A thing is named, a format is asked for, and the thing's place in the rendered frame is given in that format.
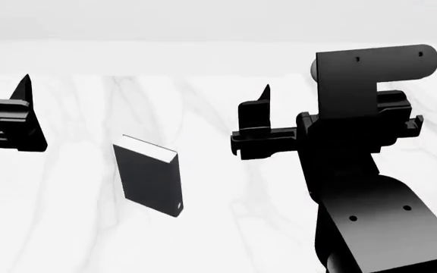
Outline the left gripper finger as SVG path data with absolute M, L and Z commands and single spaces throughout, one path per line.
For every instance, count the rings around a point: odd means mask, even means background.
M 48 144 L 33 108 L 33 89 L 29 75 L 9 99 L 0 99 L 0 148 L 20 152 L 45 152 Z

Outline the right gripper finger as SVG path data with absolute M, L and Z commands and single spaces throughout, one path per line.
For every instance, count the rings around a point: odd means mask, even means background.
M 242 102 L 239 104 L 239 131 L 252 129 L 271 129 L 270 95 L 270 85 L 267 84 L 257 100 Z
M 401 90 L 377 92 L 377 106 L 381 118 L 406 122 L 412 111 L 410 102 Z

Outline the dark grey hardcover book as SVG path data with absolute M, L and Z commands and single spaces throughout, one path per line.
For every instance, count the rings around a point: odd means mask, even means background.
M 184 208 L 178 153 L 127 135 L 113 149 L 124 197 L 178 217 Z

